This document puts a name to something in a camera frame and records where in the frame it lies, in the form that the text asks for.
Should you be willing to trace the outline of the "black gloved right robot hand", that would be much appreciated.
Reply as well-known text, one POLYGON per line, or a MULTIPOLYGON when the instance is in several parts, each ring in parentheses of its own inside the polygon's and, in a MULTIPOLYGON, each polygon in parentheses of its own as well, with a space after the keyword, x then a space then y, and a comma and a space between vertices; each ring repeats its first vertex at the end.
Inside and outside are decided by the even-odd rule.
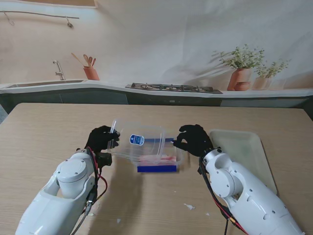
POLYGON ((205 156, 214 149, 210 137, 200 125, 184 125, 179 131, 179 135, 173 140, 176 148, 187 151, 196 157, 205 156))

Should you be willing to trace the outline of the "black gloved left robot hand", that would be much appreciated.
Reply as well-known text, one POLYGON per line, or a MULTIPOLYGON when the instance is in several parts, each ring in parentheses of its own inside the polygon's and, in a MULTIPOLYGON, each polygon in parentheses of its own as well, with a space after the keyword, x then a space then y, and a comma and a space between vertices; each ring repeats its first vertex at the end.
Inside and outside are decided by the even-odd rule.
POLYGON ((111 127, 105 125, 100 126, 90 132, 85 149, 89 147, 94 153, 99 153, 108 148, 115 148, 119 146, 119 137, 120 133, 116 130, 113 130, 111 133, 111 127))

